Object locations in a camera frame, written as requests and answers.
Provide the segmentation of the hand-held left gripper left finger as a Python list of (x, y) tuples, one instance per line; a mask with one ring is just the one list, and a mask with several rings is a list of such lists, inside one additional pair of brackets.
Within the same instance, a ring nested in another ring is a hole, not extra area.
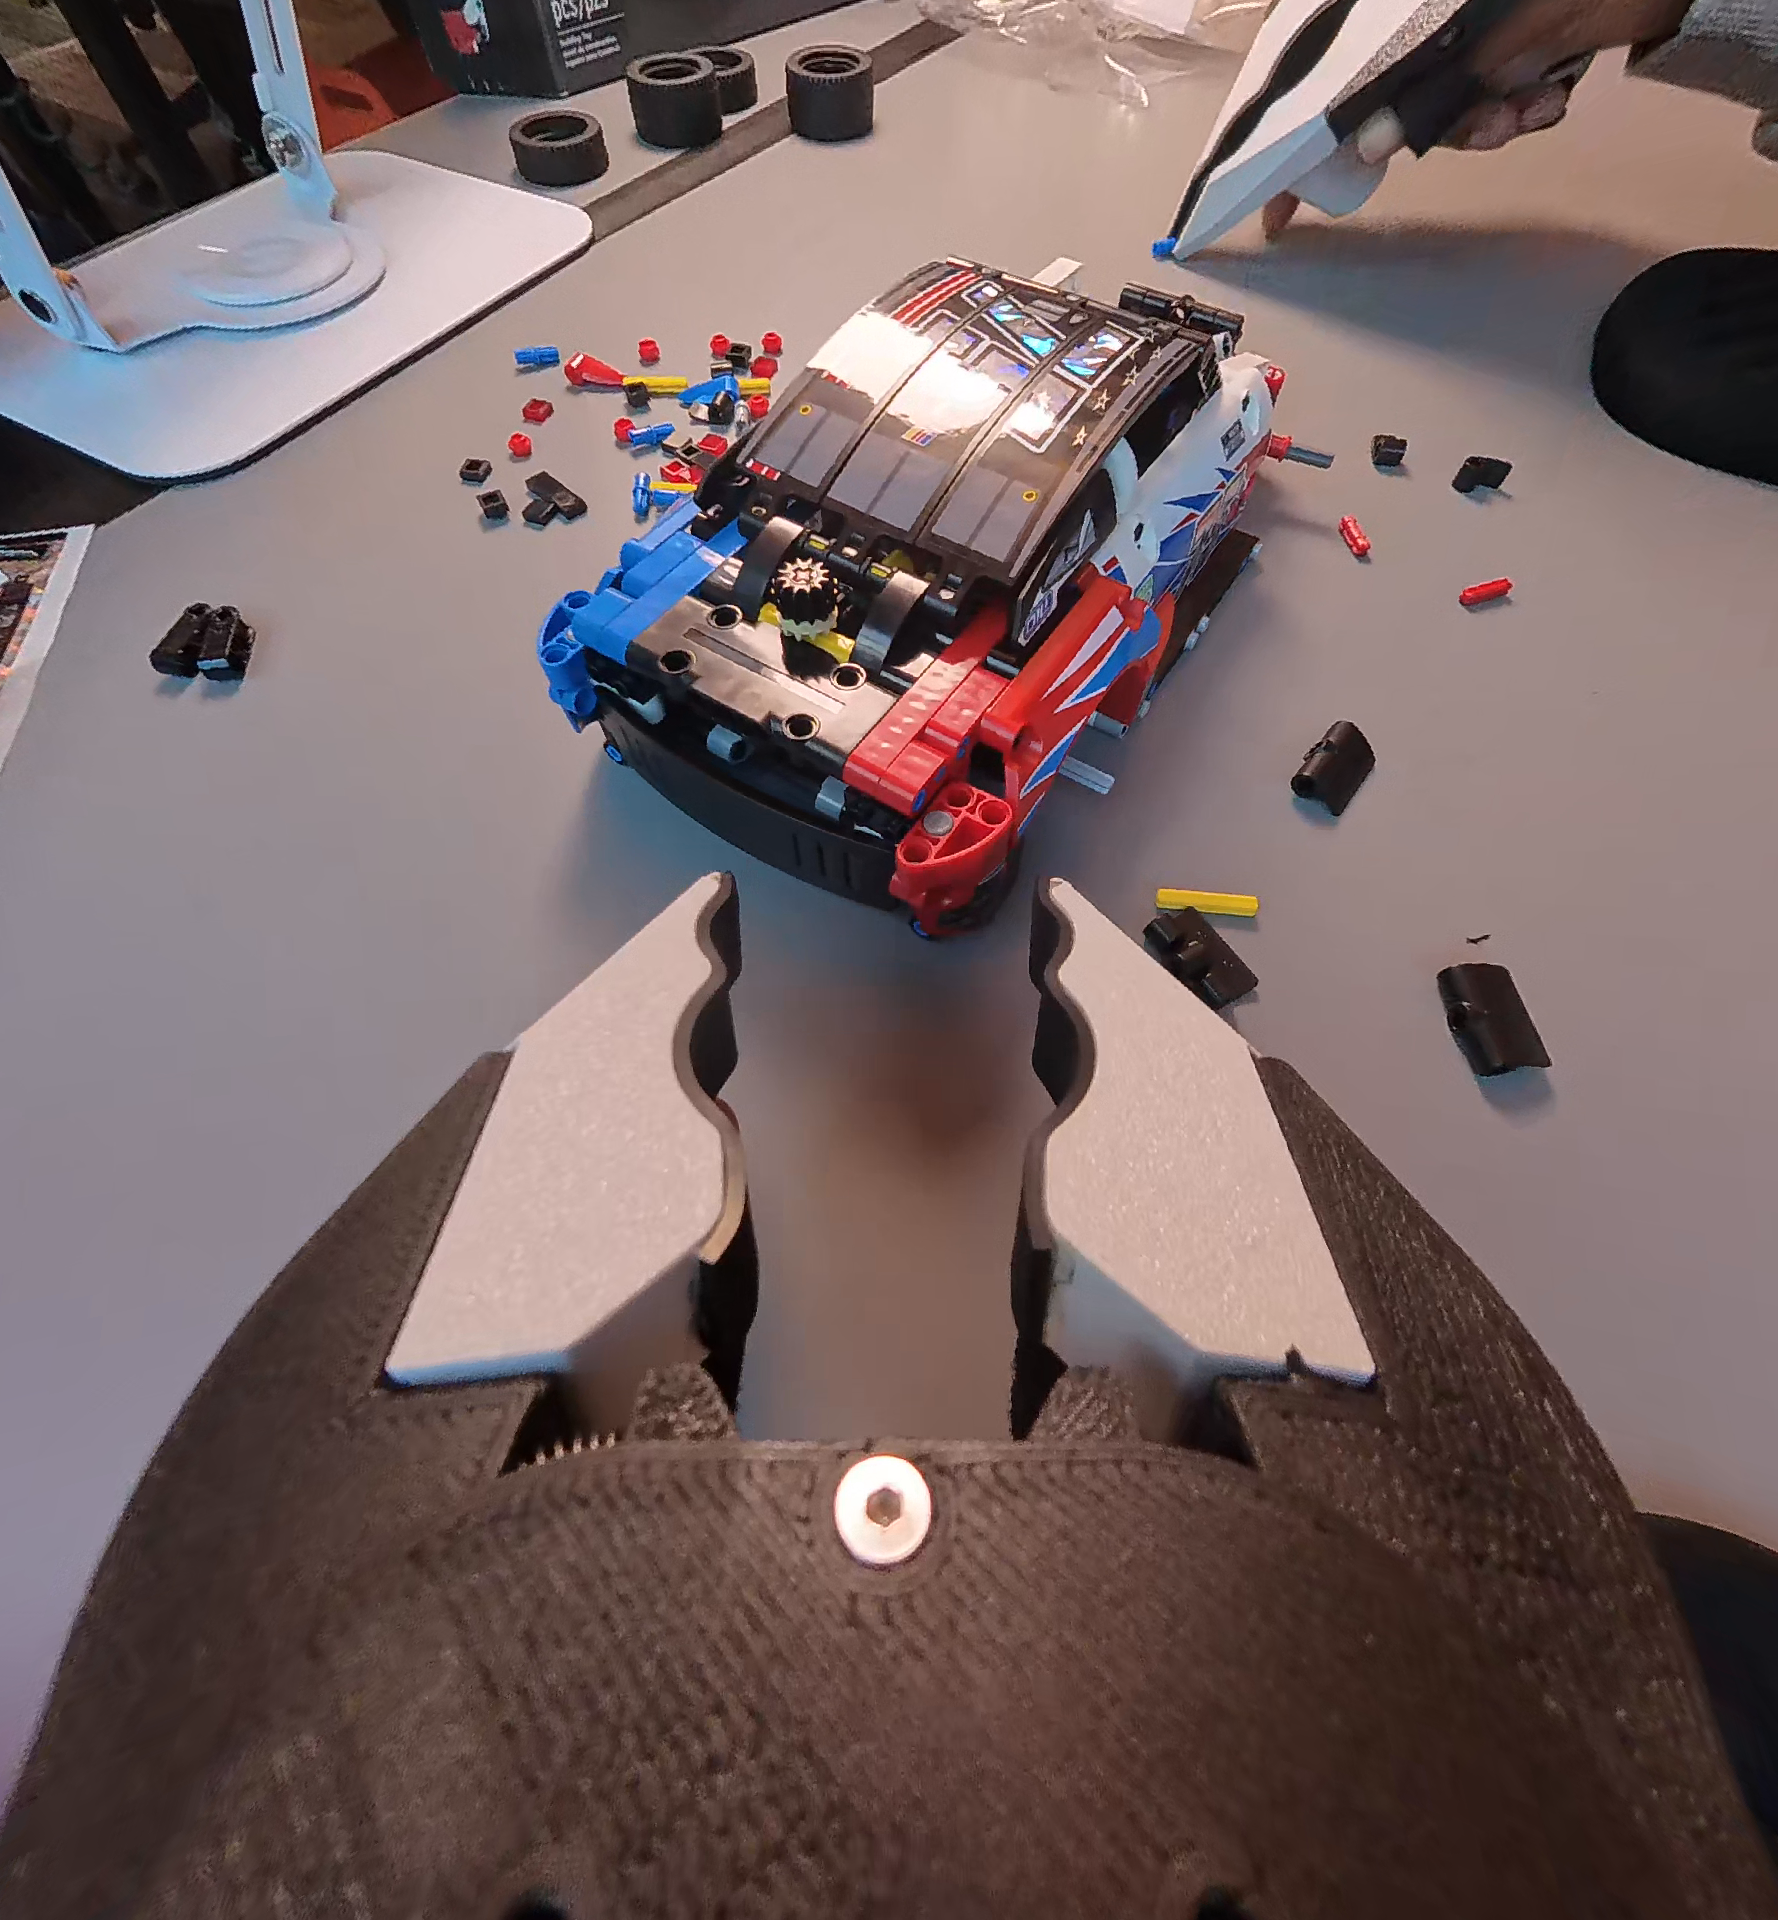
[(747, 1163), (721, 1092), (740, 900), (706, 874), (500, 1057), (383, 1378), (556, 1378), (572, 1434), (700, 1364), (734, 1409), (754, 1323)]

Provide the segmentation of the clear plastic bag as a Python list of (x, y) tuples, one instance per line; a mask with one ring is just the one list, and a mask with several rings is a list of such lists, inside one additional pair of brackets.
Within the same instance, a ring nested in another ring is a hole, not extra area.
[(920, 3), (993, 74), (1143, 108), (1156, 88), (1228, 77), (1276, 3)]

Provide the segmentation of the pile of small lego pieces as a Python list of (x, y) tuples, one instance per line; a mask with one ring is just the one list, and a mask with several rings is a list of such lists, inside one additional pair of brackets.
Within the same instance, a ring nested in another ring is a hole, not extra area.
[[(661, 370), (661, 346), (654, 339), (637, 341), (632, 369), (553, 346), (515, 348), (512, 360), (517, 372), (560, 372), (568, 391), (619, 406), (610, 435), (629, 463), (629, 515), (635, 522), (654, 522), (689, 504), (710, 475), (727, 470), (731, 455), (754, 445), (756, 429), (769, 420), (782, 335), (768, 330), (745, 342), (718, 333), (706, 348), (700, 378)], [(531, 393), (521, 401), (520, 429), (503, 443), (503, 465), (521, 487), (517, 495), (494, 485), (491, 458), (469, 456), (457, 466), (457, 483), (484, 526), (520, 522), (544, 530), (588, 515), (588, 498), (538, 465), (533, 430), (553, 414), (550, 394)]]

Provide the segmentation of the black lego set box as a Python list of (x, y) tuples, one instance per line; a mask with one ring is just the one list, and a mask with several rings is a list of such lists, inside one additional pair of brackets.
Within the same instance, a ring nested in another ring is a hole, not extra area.
[(399, 3), (435, 78), (462, 98), (558, 100), (622, 78), (627, 62), (745, 42), (839, 3)]

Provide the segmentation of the flat black lego piece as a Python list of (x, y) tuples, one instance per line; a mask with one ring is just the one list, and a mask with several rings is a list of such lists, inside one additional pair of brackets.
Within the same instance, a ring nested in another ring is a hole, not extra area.
[(1141, 929), (1143, 949), (1202, 1005), (1222, 1011), (1253, 996), (1257, 977), (1194, 906), (1156, 913)]

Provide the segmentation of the person's right forearm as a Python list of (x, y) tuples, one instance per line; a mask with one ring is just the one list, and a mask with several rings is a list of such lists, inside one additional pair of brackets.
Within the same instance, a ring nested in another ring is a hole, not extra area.
[(1691, 3), (1669, 37), (1630, 47), (1625, 73), (1751, 110), (1750, 146), (1778, 164), (1778, 3)]

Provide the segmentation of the double black lego connector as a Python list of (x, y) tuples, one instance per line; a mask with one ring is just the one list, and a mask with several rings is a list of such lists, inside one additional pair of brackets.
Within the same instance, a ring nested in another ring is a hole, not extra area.
[(252, 660), (256, 631), (233, 604), (192, 603), (149, 651), (157, 676), (240, 683)]

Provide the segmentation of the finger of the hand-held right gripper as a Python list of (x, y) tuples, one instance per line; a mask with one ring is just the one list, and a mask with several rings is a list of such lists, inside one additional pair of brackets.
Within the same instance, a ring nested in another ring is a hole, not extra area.
[(1174, 257), (1199, 257), (1264, 205), (1291, 194), (1315, 210), (1341, 218), (1359, 210), (1381, 189), (1390, 156), (1368, 158), (1359, 134), (1370, 122), (1397, 122), (1378, 83), (1339, 96), (1341, 119), (1353, 122), (1336, 133), (1329, 107), (1306, 87), (1264, 110), (1248, 134), (1237, 134), (1224, 158), (1212, 158), (1248, 107), (1242, 88), (1220, 110), (1202, 162), (1191, 177), (1169, 227)]
[(1222, 167), (1250, 141), (1264, 117), (1328, 58), (1347, 24), (1345, 3), (1281, 3), (1261, 24), (1203, 155)]

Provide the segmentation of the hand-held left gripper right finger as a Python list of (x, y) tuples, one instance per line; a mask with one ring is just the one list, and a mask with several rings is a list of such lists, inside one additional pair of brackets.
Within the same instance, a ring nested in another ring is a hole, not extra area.
[(1072, 883), (1030, 905), (1030, 1137), (1011, 1256), (1011, 1436), (1077, 1371), (1129, 1428), (1208, 1442), (1228, 1381), (1372, 1388), (1378, 1366), (1257, 1057)]

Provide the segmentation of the white book stand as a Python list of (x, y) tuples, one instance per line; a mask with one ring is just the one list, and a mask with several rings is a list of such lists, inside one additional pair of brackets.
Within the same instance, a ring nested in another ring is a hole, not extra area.
[(246, 466), (592, 243), (577, 205), (325, 156), (291, 4), (240, 15), (269, 177), (57, 269), (0, 160), (0, 418), (141, 483)]

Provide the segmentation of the lego race car model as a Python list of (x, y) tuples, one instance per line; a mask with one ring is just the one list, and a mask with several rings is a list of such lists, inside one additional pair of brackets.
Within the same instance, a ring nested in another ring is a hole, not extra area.
[(1265, 465), (1333, 463), (1242, 324), (914, 269), (547, 613), (551, 704), (731, 849), (972, 932), (1080, 736), (1141, 718), (1248, 565)]

